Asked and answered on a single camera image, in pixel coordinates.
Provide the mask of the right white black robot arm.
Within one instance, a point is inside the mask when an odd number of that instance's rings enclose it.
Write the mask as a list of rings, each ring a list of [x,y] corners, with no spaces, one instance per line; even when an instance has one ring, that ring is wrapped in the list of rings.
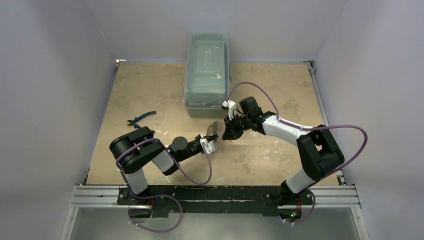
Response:
[[[345,162],[345,157],[334,136],[323,125],[318,130],[303,130],[297,123],[283,123],[277,113],[263,112],[254,97],[249,96],[236,103],[228,100],[221,105],[227,111],[224,118],[224,141],[238,140],[244,131],[252,130],[264,136],[283,140],[297,148],[301,168],[284,180],[277,193],[279,206],[298,202],[301,193],[317,181],[324,179]]]

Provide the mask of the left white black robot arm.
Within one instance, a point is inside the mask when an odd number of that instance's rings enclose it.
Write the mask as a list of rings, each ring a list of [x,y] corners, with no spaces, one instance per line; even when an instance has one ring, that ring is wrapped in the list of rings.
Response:
[[[169,146],[154,138],[154,131],[147,126],[114,139],[109,150],[131,188],[129,197],[138,205],[149,199],[149,184],[143,167],[152,162],[164,175],[176,172],[179,163],[197,154],[214,153],[217,149],[220,127],[210,125],[206,135],[199,134],[192,141],[183,136],[175,137]]]

